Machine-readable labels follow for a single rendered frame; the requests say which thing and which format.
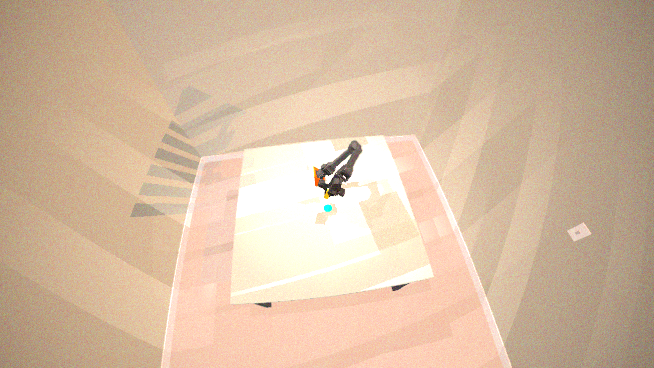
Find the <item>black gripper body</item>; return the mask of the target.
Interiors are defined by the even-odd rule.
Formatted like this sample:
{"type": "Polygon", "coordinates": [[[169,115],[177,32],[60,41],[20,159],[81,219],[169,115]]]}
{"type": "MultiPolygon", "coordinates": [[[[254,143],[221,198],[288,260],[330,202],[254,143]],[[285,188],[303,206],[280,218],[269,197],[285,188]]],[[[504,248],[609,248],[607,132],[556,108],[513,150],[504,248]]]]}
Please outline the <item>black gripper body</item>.
{"type": "MultiPolygon", "coordinates": [[[[329,184],[326,184],[326,183],[325,183],[325,180],[323,180],[323,179],[319,179],[319,182],[318,182],[318,185],[317,185],[317,186],[320,187],[320,188],[324,188],[324,189],[327,190],[327,188],[329,187],[329,185],[332,184],[332,181],[333,181],[333,180],[331,179],[330,183],[329,183],[329,184]]],[[[345,195],[345,189],[344,189],[344,188],[341,188],[339,191],[340,191],[339,196],[344,197],[344,195],[345,195]]]]}

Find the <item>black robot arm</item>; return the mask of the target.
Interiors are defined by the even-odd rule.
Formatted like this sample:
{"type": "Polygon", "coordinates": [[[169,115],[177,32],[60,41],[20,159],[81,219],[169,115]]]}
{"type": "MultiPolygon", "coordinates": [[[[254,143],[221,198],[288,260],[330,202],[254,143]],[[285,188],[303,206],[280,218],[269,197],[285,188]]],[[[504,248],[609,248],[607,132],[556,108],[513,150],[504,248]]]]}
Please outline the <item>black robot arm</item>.
{"type": "Polygon", "coordinates": [[[334,174],[332,178],[332,184],[330,184],[328,187],[328,195],[339,195],[339,190],[341,189],[342,182],[346,183],[350,179],[354,171],[354,165],[362,152],[362,145],[357,140],[353,140],[350,142],[348,148],[334,161],[328,162],[327,164],[322,164],[319,170],[315,170],[317,178],[323,179],[326,175],[332,175],[335,172],[336,167],[351,155],[347,163],[338,169],[334,174]],[[346,177],[346,179],[343,176],[346,177]]]}

